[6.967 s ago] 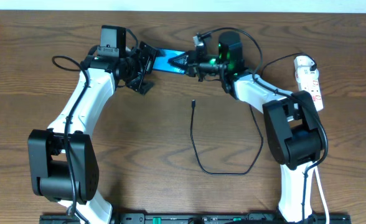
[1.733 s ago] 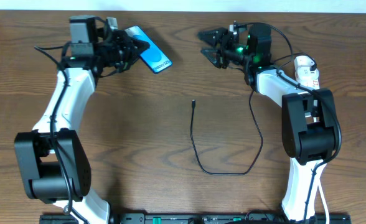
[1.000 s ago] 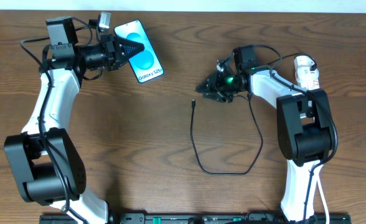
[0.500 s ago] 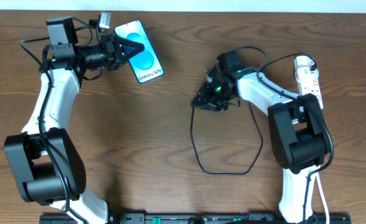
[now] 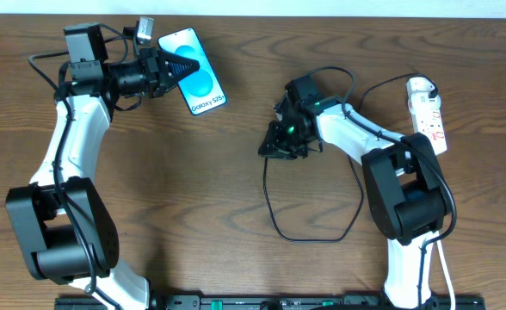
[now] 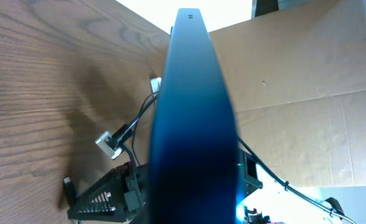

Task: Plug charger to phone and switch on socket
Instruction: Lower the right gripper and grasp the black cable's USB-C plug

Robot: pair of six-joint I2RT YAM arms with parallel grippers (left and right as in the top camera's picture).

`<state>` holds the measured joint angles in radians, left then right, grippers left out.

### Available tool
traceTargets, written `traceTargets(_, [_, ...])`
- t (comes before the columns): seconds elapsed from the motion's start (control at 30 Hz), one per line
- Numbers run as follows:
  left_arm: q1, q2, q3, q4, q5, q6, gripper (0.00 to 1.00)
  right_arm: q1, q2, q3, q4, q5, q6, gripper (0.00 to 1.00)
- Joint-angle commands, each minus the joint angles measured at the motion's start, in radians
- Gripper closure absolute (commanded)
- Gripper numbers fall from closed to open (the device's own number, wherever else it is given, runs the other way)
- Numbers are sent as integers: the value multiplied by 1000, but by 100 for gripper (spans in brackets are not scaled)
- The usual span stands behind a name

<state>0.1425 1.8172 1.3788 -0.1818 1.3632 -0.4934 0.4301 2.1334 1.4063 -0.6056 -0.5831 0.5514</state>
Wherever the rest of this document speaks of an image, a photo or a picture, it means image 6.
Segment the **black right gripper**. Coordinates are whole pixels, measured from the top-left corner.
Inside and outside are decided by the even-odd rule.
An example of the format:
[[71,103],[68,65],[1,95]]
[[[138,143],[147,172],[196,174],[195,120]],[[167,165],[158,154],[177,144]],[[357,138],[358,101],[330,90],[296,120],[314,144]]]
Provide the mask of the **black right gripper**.
[[[243,196],[247,197],[263,183],[258,180],[256,161],[247,152],[240,156],[243,178]],[[70,220],[123,223],[134,220],[146,203],[148,165],[137,166],[127,162],[110,170],[80,196],[67,177],[67,201]]]

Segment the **blue smartphone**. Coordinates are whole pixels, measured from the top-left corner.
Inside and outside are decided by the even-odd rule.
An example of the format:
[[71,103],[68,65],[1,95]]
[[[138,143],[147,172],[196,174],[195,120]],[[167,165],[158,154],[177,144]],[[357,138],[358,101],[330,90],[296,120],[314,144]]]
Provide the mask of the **blue smartphone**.
[[238,191],[235,117],[198,9],[172,28],[149,147],[151,223],[234,223]]

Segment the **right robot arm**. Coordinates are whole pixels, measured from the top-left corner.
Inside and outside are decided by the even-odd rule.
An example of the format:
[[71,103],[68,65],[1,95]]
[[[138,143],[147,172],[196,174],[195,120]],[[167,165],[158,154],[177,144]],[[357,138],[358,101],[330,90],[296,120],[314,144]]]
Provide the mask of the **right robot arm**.
[[[69,177],[63,180],[70,208],[68,219],[77,223],[149,223],[146,205],[148,167],[129,162],[112,168],[81,194]],[[352,223],[333,197],[316,200],[275,179],[249,153],[240,155],[243,188],[238,196],[237,223]]]

